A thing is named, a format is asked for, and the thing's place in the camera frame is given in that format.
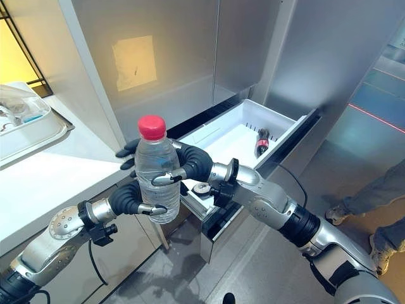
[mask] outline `red laser line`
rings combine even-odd
[[[349,103],[349,106],[351,106],[352,108],[355,108],[356,110],[359,110],[360,112],[362,112],[364,114],[367,114],[370,117],[373,117],[373,118],[377,119],[379,122],[382,122],[383,124],[389,125],[390,127],[394,128],[395,130],[398,130],[399,132],[405,134],[405,130],[402,130],[401,128],[396,127],[395,125],[392,125],[389,122],[386,122],[384,119],[381,119],[380,117],[377,117],[377,116],[375,116],[375,115],[373,115],[373,114],[371,114],[371,113],[369,113],[367,111],[364,111],[362,108],[359,108],[358,106],[355,106],[355,105],[353,105],[351,103]]]

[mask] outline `white tray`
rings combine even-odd
[[[228,164],[232,158],[237,158],[241,165],[257,168],[294,133],[305,118],[306,116],[302,116],[295,121],[245,99],[180,141],[207,151],[214,162]],[[257,158],[255,147],[258,130],[261,128],[270,131],[269,148]],[[202,219],[215,207],[214,199],[201,199],[191,191],[198,182],[186,180],[184,183],[190,191],[187,196],[182,197],[182,201]]]
[[[6,85],[35,93],[24,82],[11,82]],[[0,133],[0,168],[59,139],[68,130],[66,124],[52,112],[50,106],[39,96],[38,99],[34,99],[35,103],[42,103],[45,106],[46,114],[31,122]]]

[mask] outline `white countertop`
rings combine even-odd
[[[45,228],[58,210],[128,175],[115,152],[55,96],[44,100],[75,129],[63,141],[0,171],[0,256]]]

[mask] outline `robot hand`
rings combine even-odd
[[[194,179],[199,182],[206,182],[213,168],[213,161],[207,152],[204,150],[183,144],[174,139],[170,139],[173,147],[175,147],[178,160],[180,162],[180,168],[167,172],[162,176],[157,176],[152,184],[155,186],[164,186],[172,184],[184,179]],[[139,144],[139,139],[129,142],[125,147],[117,152],[116,157],[124,158],[128,155],[134,155]],[[135,164],[135,158],[127,160],[122,164],[122,170],[128,170]],[[135,177],[135,171],[130,174],[131,177]]]

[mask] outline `gray pants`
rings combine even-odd
[[[345,198],[344,204],[353,214],[361,214],[405,198],[405,159],[362,188],[355,196]],[[374,243],[378,250],[405,251],[405,217],[392,225],[375,231]]]

